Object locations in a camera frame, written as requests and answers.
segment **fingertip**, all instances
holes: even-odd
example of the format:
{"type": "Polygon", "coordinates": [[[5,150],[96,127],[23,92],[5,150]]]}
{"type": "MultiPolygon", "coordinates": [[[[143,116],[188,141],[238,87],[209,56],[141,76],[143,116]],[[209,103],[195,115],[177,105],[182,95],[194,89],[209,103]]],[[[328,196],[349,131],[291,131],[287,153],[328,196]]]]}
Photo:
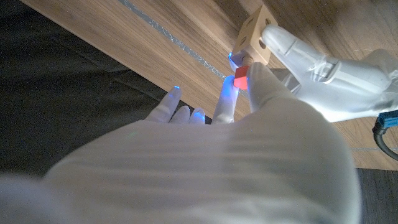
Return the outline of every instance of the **fingertip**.
{"type": "Polygon", "coordinates": [[[190,124],[204,124],[205,112],[201,108],[194,109],[189,120],[190,124]]]}

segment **wooden block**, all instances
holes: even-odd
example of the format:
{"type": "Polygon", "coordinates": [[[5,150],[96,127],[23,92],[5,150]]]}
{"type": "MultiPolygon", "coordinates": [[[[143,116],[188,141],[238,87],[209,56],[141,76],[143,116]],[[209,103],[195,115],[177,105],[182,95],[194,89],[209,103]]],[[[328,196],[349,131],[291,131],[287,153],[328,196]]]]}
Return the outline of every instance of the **wooden block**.
{"type": "Polygon", "coordinates": [[[254,62],[268,64],[271,51],[262,42],[261,34],[268,24],[278,25],[271,12],[265,5],[244,21],[235,47],[232,50],[231,60],[238,66],[243,66],[243,58],[251,57],[254,62]]]}

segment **finger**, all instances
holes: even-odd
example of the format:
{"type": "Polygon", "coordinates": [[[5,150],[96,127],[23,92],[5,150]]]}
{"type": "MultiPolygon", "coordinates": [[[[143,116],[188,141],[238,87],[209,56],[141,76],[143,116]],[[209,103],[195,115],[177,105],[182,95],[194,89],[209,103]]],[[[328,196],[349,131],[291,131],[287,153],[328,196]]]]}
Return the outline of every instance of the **finger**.
{"type": "Polygon", "coordinates": [[[189,118],[190,124],[205,124],[205,112],[201,108],[193,110],[191,117],[189,118]]]}
{"type": "Polygon", "coordinates": [[[279,26],[268,25],[262,39],[301,84],[324,80],[337,63],[279,26]]]}
{"type": "Polygon", "coordinates": [[[211,124],[234,122],[234,112],[239,88],[234,86],[234,76],[225,78],[211,124]]]}
{"type": "Polygon", "coordinates": [[[252,112],[262,108],[275,97],[295,98],[271,70],[260,62],[253,63],[248,70],[248,93],[252,112]]]}
{"type": "Polygon", "coordinates": [[[168,123],[172,117],[181,98],[181,89],[179,86],[173,87],[162,99],[158,106],[153,109],[146,121],[155,121],[168,123]]]}
{"type": "Polygon", "coordinates": [[[188,106],[182,106],[175,115],[170,120],[170,123],[173,124],[187,124],[189,122],[189,117],[191,115],[191,111],[188,106]]]}

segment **hole in wooden block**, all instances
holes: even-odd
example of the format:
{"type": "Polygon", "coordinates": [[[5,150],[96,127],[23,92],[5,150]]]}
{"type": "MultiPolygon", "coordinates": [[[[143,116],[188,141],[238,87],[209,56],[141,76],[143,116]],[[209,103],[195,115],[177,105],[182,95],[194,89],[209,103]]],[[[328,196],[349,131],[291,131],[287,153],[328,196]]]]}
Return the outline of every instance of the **hole in wooden block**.
{"type": "Polygon", "coordinates": [[[259,39],[259,44],[260,44],[260,47],[261,47],[262,49],[267,48],[267,46],[265,45],[265,43],[262,42],[261,38],[259,39]]]}
{"type": "Polygon", "coordinates": [[[253,21],[253,18],[251,18],[251,20],[249,20],[249,22],[246,24],[246,26],[248,26],[252,21],[253,21]]]}
{"type": "Polygon", "coordinates": [[[244,43],[244,41],[246,40],[246,37],[243,37],[243,39],[242,39],[242,41],[241,41],[241,44],[240,45],[242,45],[243,43],[244,43]]]}

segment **wooden surface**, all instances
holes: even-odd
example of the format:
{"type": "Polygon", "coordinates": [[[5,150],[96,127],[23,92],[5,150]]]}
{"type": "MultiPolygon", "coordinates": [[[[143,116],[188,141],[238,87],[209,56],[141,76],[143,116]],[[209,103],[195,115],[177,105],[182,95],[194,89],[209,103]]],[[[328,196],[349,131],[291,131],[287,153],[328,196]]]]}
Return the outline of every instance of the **wooden surface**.
{"type": "MultiPolygon", "coordinates": [[[[169,90],[180,85],[183,101],[200,106],[206,115],[213,116],[221,79],[119,1],[22,2],[161,88],[169,90]]],[[[374,49],[384,48],[398,56],[396,1],[131,2],[225,75],[232,73],[226,57],[241,24],[263,3],[280,26],[328,55],[359,60],[374,49]]],[[[274,57],[269,66],[283,68],[274,57]]],[[[240,96],[236,119],[248,113],[249,103],[240,96]]],[[[335,126],[350,147],[358,148],[353,151],[358,167],[398,169],[398,162],[386,157],[374,144],[373,124],[374,118],[361,118],[335,126]]],[[[398,147],[397,139],[398,132],[393,129],[385,136],[390,147],[398,147]]]]}

